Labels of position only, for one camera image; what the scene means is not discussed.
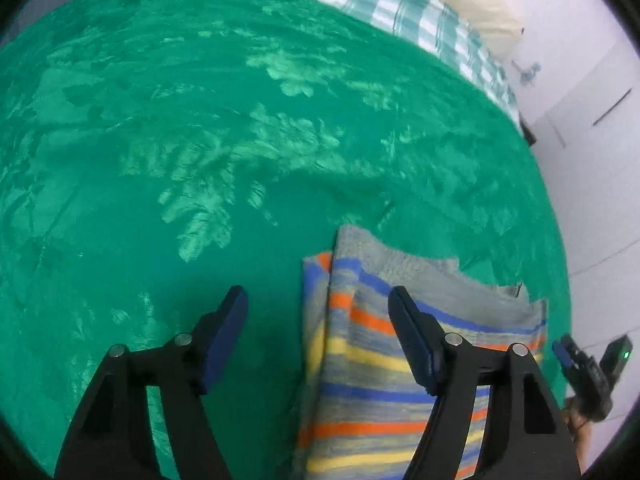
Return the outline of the person right hand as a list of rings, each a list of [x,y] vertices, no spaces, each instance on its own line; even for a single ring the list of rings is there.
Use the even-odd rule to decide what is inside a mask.
[[[578,410],[574,396],[564,400],[562,416],[572,435],[578,465],[583,474],[587,470],[587,457],[593,433],[592,423]]]

